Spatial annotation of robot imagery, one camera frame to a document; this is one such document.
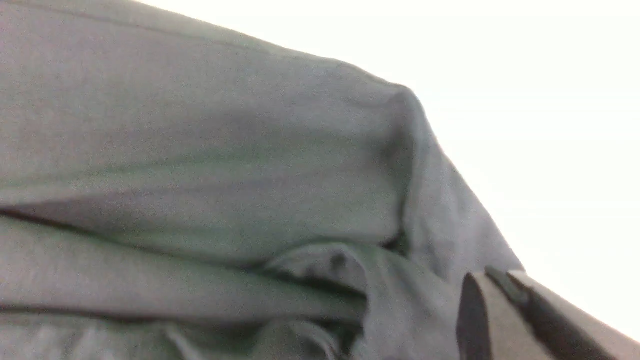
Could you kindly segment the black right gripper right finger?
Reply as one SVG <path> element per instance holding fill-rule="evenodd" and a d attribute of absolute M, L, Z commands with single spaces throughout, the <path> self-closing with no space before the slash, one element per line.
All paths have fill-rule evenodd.
<path fill-rule="evenodd" d="M 485 274 L 556 360 L 637 360 L 639 342 L 599 321 L 522 272 Z"/>

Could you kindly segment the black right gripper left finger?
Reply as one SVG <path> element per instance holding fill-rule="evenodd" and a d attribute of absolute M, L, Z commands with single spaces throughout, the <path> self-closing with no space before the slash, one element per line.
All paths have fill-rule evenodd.
<path fill-rule="evenodd" d="M 455 328 L 462 360 L 551 360 L 514 305 L 487 275 L 468 273 Z"/>

